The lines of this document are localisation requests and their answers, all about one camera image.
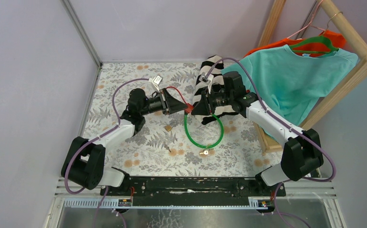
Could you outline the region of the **red cable lock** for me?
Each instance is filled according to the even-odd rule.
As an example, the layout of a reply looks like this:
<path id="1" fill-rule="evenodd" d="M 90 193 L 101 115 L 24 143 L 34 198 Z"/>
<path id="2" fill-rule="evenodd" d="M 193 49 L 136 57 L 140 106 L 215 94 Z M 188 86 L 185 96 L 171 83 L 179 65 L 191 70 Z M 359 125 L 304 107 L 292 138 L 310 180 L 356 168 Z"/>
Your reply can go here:
<path id="1" fill-rule="evenodd" d="M 181 97 L 181 99 L 182 99 L 182 101 L 186 104 L 186 108 L 184 109 L 184 112 L 186 113 L 186 114 L 190 114 L 191 112 L 192 112 L 192 110 L 193 110 L 193 106 L 191 105 L 191 104 L 189 104 L 187 101 L 186 101 L 186 99 L 185 99 L 185 97 L 183 96 L 183 94 L 180 92 L 180 90 L 179 89 L 177 89 L 176 87 L 174 87 L 174 86 L 168 86 L 167 87 L 167 89 L 173 89 L 173 90 L 175 90 L 178 94 L 179 94 L 179 96 Z"/>

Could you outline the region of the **green cable lock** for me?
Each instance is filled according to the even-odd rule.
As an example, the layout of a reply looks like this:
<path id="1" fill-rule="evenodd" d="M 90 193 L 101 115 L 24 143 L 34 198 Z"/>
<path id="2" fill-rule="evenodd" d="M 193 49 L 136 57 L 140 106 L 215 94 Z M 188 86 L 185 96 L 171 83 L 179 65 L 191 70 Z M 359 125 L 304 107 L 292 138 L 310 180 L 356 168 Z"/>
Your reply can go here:
<path id="1" fill-rule="evenodd" d="M 224 126 L 221 122 L 221 120 L 219 119 L 218 116 L 216 116 L 215 114 L 212 114 L 212 117 L 218 122 L 219 124 L 219 127 L 220 127 L 220 136 L 218 138 L 218 140 L 211 144 L 211 145 L 202 145 L 202 144 L 199 144 L 198 142 L 196 142 L 190 135 L 190 132 L 188 130 L 188 113 L 185 113 L 184 114 L 184 118 L 183 118 L 183 126 L 184 126 L 184 131 L 185 131 L 185 135 L 186 137 L 188 138 L 188 140 L 193 144 L 195 145 L 196 147 L 199 147 L 199 148 L 202 148 L 202 149 L 211 149 L 211 148 L 214 148 L 216 146 L 218 146 L 221 141 L 223 140 L 223 137 L 224 137 Z"/>

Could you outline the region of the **brass padlock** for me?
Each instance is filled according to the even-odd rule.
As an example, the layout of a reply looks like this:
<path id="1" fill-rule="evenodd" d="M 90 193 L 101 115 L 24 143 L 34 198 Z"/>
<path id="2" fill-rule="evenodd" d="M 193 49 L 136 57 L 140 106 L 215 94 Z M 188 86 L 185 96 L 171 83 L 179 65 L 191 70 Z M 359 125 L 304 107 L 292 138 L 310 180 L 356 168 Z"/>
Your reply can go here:
<path id="1" fill-rule="evenodd" d="M 164 129 L 167 131 L 167 132 L 170 132 L 174 127 L 176 126 L 176 122 L 170 122 L 169 124 L 167 124 Z"/>

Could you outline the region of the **cable lock keys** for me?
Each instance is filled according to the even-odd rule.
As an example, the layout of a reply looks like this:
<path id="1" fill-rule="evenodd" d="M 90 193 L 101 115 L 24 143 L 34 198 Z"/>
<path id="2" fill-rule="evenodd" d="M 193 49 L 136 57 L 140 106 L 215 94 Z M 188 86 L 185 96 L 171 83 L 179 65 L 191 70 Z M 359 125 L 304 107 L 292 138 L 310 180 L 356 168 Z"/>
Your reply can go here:
<path id="1" fill-rule="evenodd" d="M 203 150 L 203 151 L 199 152 L 199 155 L 200 156 L 207 156 L 207 155 L 209 155 L 209 150 Z"/>

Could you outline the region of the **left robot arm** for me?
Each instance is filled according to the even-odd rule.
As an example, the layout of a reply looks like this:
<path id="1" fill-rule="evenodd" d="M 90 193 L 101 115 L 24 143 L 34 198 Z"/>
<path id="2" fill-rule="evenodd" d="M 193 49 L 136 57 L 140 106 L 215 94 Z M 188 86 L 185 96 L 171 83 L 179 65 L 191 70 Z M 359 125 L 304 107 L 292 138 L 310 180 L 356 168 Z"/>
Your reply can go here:
<path id="1" fill-rule="evenodd" d="M 128 175 L 117 168 L 106 168 L 106 154 L 135 136 L 145 124 L 145 115 L 158 111 L 169 115 L 187 107 L 187 103 L 174 98 L 165 88 L 153 97 L 147 97 L 143 89 L 132 90 L 119 124 L 94 138 L 78 136 L 72 141 L 61 170 L 65 184 L 72 181 L 87 190 L 111 186 L 117 195 L 126 194 L 129 191 L 125 179 Z"/>

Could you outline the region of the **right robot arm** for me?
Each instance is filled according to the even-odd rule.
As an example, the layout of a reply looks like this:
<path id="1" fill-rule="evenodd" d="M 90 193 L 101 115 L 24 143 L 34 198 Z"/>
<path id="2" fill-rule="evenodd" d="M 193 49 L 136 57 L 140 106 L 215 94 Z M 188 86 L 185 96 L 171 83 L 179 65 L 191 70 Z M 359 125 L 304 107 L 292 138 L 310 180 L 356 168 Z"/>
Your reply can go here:
<path id="1" fill-rule="evenodd" d="M 258 180 L 254 188 L 259 195 L 268 195 L 274 185 L 280 182 L 298 181 L 323 164 L 319 135 L 315 130 L 303 130 L 277 115 L 255 93 L 246 90 L 238 72 L 228 72 L 222 78 L 223 88 L 217 92 L 202 91 L 201 99 L 191 113 L 210 115 L 215 114 L 220 107 L 230 106 L 267 130 L 282 146 L 280 163 L 255 176 Z"/>

